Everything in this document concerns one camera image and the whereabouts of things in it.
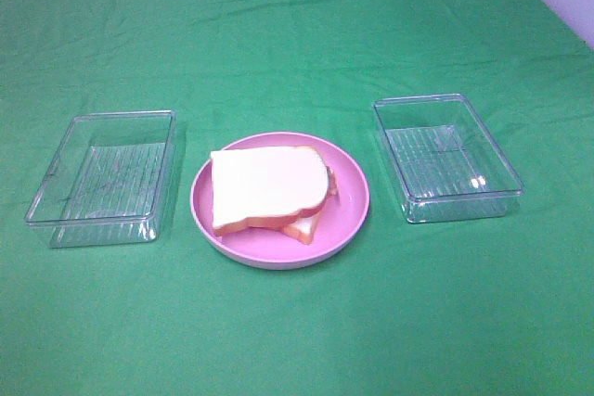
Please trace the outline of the bacon strip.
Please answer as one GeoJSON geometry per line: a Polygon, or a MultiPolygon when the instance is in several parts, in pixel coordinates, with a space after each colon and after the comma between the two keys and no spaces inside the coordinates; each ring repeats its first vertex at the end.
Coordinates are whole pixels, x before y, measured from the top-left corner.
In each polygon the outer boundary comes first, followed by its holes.
{"type": "Polygon", "coordinates": [[[328,175],[328,180],[329,180],[326,198],[330,198],[330,197],[336,196],[338,194],[338,186],[337,186],[337,181],[336,181],[336,176],[335,176],[334,171],[330,168],[330,166],[327,166],[326,170],[327,170],[327,175],[328,175]]]}

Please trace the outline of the white toast bread slice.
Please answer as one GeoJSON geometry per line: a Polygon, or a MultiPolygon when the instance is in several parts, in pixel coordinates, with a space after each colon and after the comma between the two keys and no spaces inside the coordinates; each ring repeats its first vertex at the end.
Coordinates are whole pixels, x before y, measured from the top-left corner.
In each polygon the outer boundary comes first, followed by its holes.
{"type": "Polygon", "coordinates": [[[304,217],[283,226],[279,231],[285,236],[296,239],[302,244],[309,245],[313,242],[317,225],[324,208],[309,217],[304,217]]]}

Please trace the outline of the pink round plate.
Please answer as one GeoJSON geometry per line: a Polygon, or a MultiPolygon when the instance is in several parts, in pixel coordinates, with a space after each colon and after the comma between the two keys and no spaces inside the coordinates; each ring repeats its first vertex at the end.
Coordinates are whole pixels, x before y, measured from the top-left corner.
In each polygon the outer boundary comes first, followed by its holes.
{"type": "Polygon", "coordinates": [[[266,146],[313,147],[337,177],[338,193],[325,204],[313,241],[303,244],[277,230],[260,228],[248,228],[217,237],[213,231],[213,188],[209,161],[200,168],[190,192],[190,208],[197,227],[209,243],[228,258],[263,269],[302,268],[338,253],[356,236],[368,215],[368,181],[358,163],[330,141],[295,132],[254,134],[226,148],[266,146]]]}

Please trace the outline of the green tablecloth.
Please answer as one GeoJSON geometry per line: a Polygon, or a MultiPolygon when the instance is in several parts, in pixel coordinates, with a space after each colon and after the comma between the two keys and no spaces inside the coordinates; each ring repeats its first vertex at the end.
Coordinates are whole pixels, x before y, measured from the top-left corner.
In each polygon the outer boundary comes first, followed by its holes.
{"type": "Polygon", "coordinates": [[[5,395],[589,395],[593,54],[539,0],[1,0],[5,395]],[[517,211],[408,224],[372,104],[461,93],[520,175],[517,211]],[[179,195],[151,243],[51,249],[24,222],[71,118],[172,109],[179,195]],[[211,150],[291,130],[368,178],[313,267],[213,249],[211,150]]]}

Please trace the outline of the clear right plastic tray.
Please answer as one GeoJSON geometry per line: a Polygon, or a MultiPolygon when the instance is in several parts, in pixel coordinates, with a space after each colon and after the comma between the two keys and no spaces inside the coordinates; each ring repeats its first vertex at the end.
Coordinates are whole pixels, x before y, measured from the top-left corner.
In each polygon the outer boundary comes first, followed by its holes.
{"type": "Polygon", "coordinates": [[[523,182],[465,96],[385,98],[372,107],[407,222],[501,217],[516,206],[523,182]]]}

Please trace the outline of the clear plastic tray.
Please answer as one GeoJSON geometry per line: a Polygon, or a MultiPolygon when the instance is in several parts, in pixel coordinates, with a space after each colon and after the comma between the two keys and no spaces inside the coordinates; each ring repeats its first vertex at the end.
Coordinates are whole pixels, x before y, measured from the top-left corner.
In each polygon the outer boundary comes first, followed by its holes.
{"type": "Polygon", "coordinates": [[[24,222],[54,249],[157,238],[172,182],[172,110],[74,117],[24,222]]]}
{"type": "Polygon", "coordinates": [[[501,217],[516,206],[523,182],[465,96],[385,98],[372,107],[407,222],[501,217]]]}

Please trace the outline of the clear left plastic tray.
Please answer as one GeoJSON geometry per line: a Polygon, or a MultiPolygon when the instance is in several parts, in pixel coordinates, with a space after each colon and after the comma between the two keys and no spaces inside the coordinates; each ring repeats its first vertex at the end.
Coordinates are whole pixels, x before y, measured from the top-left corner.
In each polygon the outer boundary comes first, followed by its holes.
{"type": "Polygon", "coordinates": [[[24,222],[54,249],[157,238],[172,182],[172,110],[74,117],[24,222]]]}

